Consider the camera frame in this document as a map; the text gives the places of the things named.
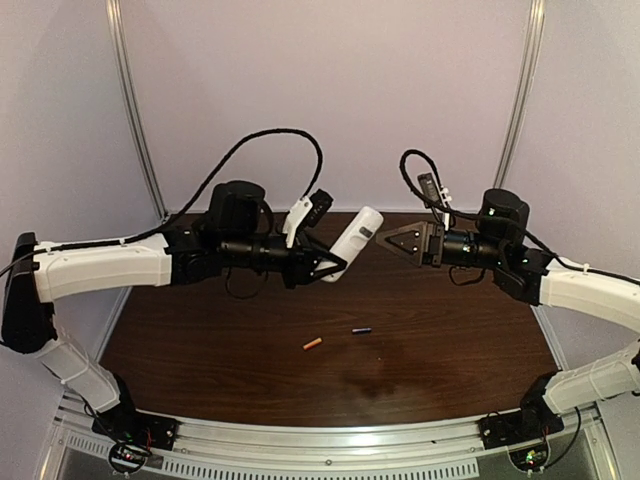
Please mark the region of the white remote control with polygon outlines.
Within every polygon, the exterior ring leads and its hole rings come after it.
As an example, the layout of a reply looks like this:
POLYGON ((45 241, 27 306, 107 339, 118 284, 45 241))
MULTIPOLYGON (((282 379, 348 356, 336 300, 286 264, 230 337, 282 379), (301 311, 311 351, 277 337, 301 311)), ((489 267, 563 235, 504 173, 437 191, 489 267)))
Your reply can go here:
POLYGON ((327 283, 338 281, 374 237, 383 220, 380 212, 369 206, 363 206, 330 248, 330 252, 345 261, 346 266, 336 273, 323 277, 322 281, 327 283))

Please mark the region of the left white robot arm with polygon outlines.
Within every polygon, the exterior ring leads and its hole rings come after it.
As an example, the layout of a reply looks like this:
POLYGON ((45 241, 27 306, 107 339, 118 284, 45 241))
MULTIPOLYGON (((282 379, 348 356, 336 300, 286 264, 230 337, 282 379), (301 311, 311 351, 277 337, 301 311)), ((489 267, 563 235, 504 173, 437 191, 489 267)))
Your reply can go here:
POLYGON ((261 216, 273 217, 265 196, 254 183, 219 184, 208 210, 191 225, 165 224, 141 240, 56 244, 22 234, 3 272, 2 345, 38 357, 84 398, 108 434, 132 440, 146 425, 124 382, 55 327, 54 301, 119 287, 189 285, 234 269, 276 272, 293 289, 348 268, 357 254, 345 237, 327 247, 304 232, 329 209, 330 195, 319 190, 299 199, 280 233, 258 230, 261 216))

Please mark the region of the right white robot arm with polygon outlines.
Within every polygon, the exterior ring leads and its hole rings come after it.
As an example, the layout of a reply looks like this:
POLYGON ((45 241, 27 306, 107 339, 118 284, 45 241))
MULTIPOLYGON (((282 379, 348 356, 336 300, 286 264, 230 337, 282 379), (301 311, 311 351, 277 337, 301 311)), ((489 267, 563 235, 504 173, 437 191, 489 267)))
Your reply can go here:
MULTIPOLYGON (((376 241, 416 266, 491 272, 498 288, 531 306, 573 310, 638 331, 638 280, 574 264, 540 242, 525 246, 529 212, 516 194, 489 189, 473 231, 419 221, 381 232, 376 241)), ((582 367, 539 377, 520 411, 542 425, 584 404, 638 391, 639 345, 632 343, 582 367)))

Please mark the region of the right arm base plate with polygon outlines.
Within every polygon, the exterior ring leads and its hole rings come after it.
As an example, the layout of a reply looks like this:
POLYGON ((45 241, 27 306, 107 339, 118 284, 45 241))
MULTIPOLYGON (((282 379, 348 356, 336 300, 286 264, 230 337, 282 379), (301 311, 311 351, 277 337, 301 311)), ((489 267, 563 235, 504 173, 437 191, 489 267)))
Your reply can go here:
POLYGON ((481 417, 477 426, 485 450, 543 440, 564 429, 563 420, 559 416, 540 416, 531 409, 506 413, 493 411, 481 417))

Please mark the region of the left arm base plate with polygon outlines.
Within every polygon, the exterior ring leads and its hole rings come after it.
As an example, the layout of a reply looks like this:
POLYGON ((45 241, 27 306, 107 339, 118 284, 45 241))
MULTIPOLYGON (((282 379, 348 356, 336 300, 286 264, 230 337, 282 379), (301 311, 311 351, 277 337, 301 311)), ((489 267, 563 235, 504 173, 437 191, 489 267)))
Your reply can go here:
POLYGON ((94 433, 146 449, 171 451, 179 427, 179 421, 174 418, 141 412, 127 420, 109 418, 105 414, 92 414, 91 417, 94 433))

